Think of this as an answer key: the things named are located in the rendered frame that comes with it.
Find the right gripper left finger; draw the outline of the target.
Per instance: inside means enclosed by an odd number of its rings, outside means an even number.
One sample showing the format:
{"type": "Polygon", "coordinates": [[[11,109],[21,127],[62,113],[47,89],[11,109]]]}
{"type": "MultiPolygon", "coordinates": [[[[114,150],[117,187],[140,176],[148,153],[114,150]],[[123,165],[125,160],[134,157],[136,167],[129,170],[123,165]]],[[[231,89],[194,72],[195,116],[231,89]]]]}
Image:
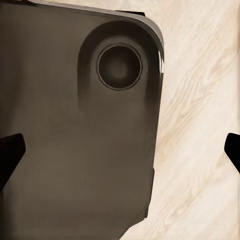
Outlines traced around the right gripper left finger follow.
{"type": "Polygon", "coordinates": [[[26,152],[23,134],[0,138],[0,193],[26,152]]]}

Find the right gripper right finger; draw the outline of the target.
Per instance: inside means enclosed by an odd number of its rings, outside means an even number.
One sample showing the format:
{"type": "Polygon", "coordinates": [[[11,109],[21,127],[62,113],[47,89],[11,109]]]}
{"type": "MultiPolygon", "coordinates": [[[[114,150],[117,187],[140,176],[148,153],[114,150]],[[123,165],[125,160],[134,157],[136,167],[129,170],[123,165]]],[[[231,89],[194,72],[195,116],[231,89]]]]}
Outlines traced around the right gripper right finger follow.
{"type": "Polygon", "coordinates": [[[224,151],[240,173],[240,135],[235,133],[228,133],[224,151]]]}

